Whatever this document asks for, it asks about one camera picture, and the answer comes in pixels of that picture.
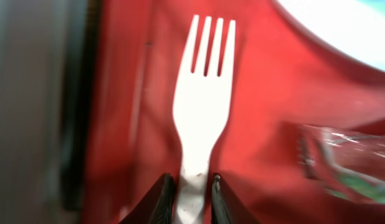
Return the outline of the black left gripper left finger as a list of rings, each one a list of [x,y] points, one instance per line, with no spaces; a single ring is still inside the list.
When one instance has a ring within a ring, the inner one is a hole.
[[[172,224],[176,184],[164,173],[119,224]]]

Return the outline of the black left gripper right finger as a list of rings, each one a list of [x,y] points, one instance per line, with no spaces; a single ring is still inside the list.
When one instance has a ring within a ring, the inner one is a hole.
[[[212,181],[212,224],[260,224],[220,174]]]

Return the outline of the white plastic fork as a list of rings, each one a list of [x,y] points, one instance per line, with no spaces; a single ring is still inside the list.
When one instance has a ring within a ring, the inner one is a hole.
[[[199,16],[193,17],[174,92],[173,121],[182,148],[175,224],[203,222],[210,157],[231,107],[236,22],[229,23],[224,50],[223,18],[218,18],[208,46],[211,22],[207,16],[197,45]]]

